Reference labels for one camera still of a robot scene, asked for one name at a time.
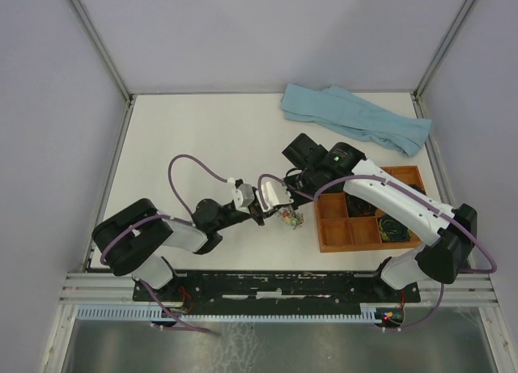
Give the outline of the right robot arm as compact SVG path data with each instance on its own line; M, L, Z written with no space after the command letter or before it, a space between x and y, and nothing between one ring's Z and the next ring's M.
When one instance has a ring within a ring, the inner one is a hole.
M283 155L300 170L287 182L301 193L319 199L329 189L342 189L382 210L420 239L418 247L382 263L380 279L386 285L401 290L425 278L450 285L466 271L478 227L478 213L472 206L455 208L431 199L344 142L326 150L300 134Z

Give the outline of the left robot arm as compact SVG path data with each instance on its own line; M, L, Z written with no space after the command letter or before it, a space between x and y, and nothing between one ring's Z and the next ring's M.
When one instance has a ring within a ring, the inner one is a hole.
M256 188L241 184L231 194L232 201L225 205L209 198L199 201L190 222L166 215L147 198L136 201L91 233L100 262L117 277L129 275L154 290L166 286L174 272L156 253L159 248L207 254L223 240L221 230L249 219L264 224L268 204L259 199Z

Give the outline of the wooden compartment tray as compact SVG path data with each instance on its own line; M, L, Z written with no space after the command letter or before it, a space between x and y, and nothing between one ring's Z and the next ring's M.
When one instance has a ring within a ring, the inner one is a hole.
M351 218L346 207L350 194L338 184L324 191L315 203L316 228L321 252L360 252L410 249L420 244L420 239L410 230L410 241L384 243L380 238L378 219L386 213L377 208L370 217Z

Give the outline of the light blue cloth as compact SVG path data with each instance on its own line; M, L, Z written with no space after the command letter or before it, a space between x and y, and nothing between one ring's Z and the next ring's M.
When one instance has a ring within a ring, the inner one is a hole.
M290 84L281 99L289 121L311 122L334 133L414 157L431 131L428 119L408 118L331 86L320 91Z

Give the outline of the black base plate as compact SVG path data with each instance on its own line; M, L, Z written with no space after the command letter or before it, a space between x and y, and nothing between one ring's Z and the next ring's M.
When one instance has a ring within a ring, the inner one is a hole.
M414 282L394 290L371 271L245 271L178 270L173 279L158 289L163 302L192 297L198 303L210 299L281 294L303 297L334 297L348 303L419 303Z

